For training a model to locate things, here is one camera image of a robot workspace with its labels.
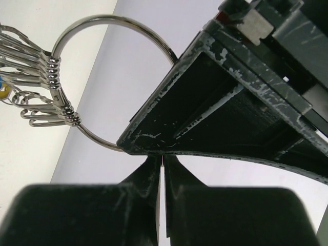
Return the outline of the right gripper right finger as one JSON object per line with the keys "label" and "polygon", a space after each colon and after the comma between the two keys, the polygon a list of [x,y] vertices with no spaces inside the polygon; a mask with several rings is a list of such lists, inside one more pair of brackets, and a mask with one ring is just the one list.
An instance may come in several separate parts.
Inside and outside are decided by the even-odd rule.
{"label": "right gripper right finger", "polygon": [[171,245],[318,245],[291,190],[210,187],[178,158],[163,157],[167,237]]}

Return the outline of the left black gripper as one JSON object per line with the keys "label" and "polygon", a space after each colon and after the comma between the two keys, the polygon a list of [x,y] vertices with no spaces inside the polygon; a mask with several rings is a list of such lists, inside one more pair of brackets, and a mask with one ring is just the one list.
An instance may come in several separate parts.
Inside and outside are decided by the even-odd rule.
{"label": "left black gripper", "polygon": [[264,62],[310,104],[305,118],[327,128],[327,1],[223,1],[217,20],[268,52]]}

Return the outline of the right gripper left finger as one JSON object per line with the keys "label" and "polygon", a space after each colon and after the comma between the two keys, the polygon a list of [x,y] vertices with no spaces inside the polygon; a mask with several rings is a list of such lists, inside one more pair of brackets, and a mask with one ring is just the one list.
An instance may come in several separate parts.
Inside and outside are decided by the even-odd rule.
{"label": "right gripper left finger", "polygon": [[161,156],[118,184],[23,188],[1,224],[1,245],[158,245]]}

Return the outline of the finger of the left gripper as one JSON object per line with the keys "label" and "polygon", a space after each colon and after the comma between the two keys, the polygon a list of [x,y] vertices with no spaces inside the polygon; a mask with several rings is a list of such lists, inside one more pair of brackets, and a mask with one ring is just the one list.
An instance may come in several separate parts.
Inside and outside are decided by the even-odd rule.
{"label": "finger of the left gripper", "polygon": [[131,119],[117,145],[132,155],[257,162],[327,183],[327,142],[312,106],[212,19]]}

